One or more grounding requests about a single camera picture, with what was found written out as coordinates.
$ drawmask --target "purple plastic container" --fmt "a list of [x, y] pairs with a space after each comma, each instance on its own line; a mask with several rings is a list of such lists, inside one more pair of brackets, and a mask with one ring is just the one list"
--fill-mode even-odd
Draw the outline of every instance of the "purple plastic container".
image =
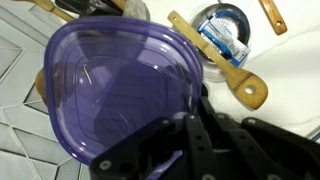
[[203, 76], [196, 49], [180, 34], [111, 16], [60, 28], [44, 70], [55, 135], [84, 164], [158, 117], [194, 113]]

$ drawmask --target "white countertop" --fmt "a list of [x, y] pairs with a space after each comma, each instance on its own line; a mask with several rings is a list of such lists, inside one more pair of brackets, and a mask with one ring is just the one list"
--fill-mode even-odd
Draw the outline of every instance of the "white countertop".
[[[185, 19], [195, 11], [218, 3], [211, 0], [145, 0], [151, 20], [171, 26], [167, 15], [176, 10]], [[257, 117], [302, 136], [320, 130], [320, 1], [274, 0], [288, 31], [277, 36], [258, 0], [225, 0], [239, 7], [251, 26], [251, 52], [243, 68], [259, 75], [268, 85], [269, 96], [256, 111], [245, 108], [226, 83], [205, 81], [209, 100], [216, 111], [236, 121]]]

